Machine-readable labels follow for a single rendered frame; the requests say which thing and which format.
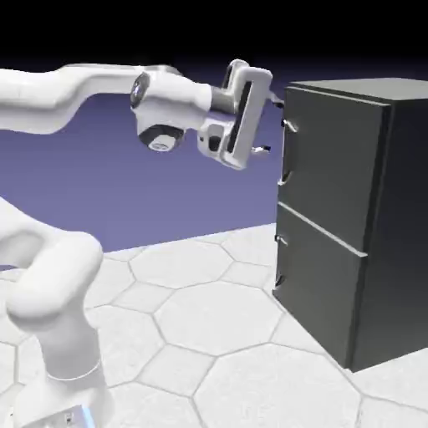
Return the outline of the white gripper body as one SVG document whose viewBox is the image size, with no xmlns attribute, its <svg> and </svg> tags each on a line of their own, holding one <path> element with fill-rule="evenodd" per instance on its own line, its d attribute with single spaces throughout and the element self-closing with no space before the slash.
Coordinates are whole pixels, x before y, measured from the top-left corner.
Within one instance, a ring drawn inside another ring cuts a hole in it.
<svg viewBox="0 0 428 428">
<path fill-rule="evenodd" d="M 270 94 L 272 73 L 257 67 L 232 67 L 227 92 L 236 113 L 223 124 L 220 162 L 235 170 L 247 166 L 262 110 Z"/>
</svg>

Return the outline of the large dark grey cabinet door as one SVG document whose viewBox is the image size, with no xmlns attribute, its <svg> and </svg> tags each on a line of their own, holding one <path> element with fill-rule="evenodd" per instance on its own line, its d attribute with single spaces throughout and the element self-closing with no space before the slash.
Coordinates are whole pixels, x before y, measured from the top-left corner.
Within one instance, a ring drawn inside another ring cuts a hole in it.
<svg viewBox="0 0 428 428">
<path fill-rule="evenodd" d="M 293 174 L 278 199 L 366 255 L 373 180 L 390 105 L 289 87 L 284 119 L 298 129 Z"/>
</svg>

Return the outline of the dark grey cabinet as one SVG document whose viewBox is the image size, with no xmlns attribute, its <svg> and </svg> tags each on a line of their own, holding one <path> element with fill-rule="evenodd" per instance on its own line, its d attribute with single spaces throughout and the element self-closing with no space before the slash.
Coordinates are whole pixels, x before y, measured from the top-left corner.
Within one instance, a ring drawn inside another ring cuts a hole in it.
<svg viewBox="0 0 428 428">
<path fill-rule="evenodd" d="M 428 348 L 428 81 L 285 89 L 273 296 L 354 372 Z"/>
</svg>

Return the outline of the small dark grey cabinet door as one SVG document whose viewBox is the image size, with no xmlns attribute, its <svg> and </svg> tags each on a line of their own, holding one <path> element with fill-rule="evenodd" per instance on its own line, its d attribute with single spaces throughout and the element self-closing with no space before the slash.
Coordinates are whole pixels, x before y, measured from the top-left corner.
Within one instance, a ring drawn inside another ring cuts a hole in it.
<svg viewBox="0 0 428 428">
<path fill-rule="evenodd" d="M 274 297 L 344 368 L 352 364 L 355 299 L 366 255 L 278 204 L 275 235 L 288 243 L 287 277 Z"/>
</svg>

